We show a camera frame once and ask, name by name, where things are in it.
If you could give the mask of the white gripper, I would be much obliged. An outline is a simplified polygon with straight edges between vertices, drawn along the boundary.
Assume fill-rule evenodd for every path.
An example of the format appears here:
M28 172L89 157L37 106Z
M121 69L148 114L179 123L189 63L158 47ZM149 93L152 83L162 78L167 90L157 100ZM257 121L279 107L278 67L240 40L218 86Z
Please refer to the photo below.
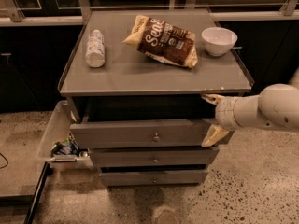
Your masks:
M202 141L202 147L211 147L229 131L245 128L249 124L248 101L245 97L223 97L218 94L202 94L201 98L216 106L215 116L219 125L212 124Z

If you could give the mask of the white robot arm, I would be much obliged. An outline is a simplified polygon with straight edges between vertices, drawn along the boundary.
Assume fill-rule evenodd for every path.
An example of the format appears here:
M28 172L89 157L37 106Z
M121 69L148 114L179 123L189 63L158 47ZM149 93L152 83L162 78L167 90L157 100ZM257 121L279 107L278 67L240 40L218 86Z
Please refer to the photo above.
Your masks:
M209 127L202 147L211 147L229 132L257 128L284 132L299 131L298 71L287 84L273 84L259 94L247 97L203 94L215 106L216 121Z

